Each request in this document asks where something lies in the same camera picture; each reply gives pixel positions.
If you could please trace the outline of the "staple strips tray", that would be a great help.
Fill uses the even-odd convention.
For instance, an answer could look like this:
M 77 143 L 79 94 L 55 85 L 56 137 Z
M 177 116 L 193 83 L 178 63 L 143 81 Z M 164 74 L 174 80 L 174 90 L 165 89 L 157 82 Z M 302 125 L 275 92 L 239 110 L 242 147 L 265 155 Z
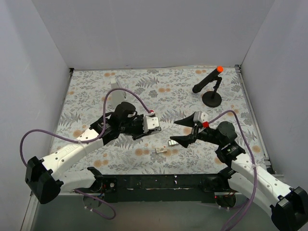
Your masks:
M 175 145 L 178 145 L 179 143 L 178 142 L 176 142 L 176 141 L 174 141 L 174 140 L 169 140 L 168 141 L 168 145 L 169 146 L 175 146 Z

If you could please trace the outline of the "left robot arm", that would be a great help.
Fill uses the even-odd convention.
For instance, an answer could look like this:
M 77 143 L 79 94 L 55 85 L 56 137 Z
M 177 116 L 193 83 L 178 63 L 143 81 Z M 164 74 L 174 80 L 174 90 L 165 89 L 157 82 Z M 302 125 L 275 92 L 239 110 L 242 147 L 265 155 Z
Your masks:
M 140 115 L 134 105 L 122 102 L 113 112 L 92 123 L 76 143 L 70 143 L 41 159 L 35 156 L 29 159 L 26 184 L 41 204 L 51 202 L 61 192 L 75 189 L 86 193 L 102 192 L 106 189 L 106 181 L 96 168 L 88 167 L 75 173 L 68 173 L 68 169 L 120 134 L 137 140 L 160 131 L 159 119 L 154 112 Z

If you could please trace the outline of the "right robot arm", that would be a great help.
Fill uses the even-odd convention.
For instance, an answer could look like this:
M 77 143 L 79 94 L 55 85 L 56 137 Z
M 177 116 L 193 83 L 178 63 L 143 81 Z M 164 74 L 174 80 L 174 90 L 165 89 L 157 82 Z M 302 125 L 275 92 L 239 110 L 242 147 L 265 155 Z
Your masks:
M 171 139 L 187 148 L 201 140 L 218 146 L 215 151 L 220 162 L 226 164 L 232 175 L 218 178 L 218 187 L 223 191 L 231 189 L 243 194 L 247 203 L 241 208 L 243 217 L 252 203 L 258 205 L 281 231 L 297 231 L 308 222 L 308 194 L 301 188 L 293 188 L 278 180 L 267 170 L 258 166 L 252 153 L 246 153 L 237 142 L 237 133 L 231 122 L 223 121 L 211 128 L 204 112 L 175 121 L 175 124 L 191 127 L 186 136 L 172 136 Z

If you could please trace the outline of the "white staple box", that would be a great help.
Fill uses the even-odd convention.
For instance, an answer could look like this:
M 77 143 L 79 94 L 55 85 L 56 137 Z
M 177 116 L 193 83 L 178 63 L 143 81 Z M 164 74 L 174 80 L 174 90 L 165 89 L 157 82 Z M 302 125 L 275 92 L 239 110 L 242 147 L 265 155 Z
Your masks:
M 167 147 L 166 146 L 160 146 L 160 147 L 156 147 L 155 149 L 156 153 L 164 153 L 167 151 Z

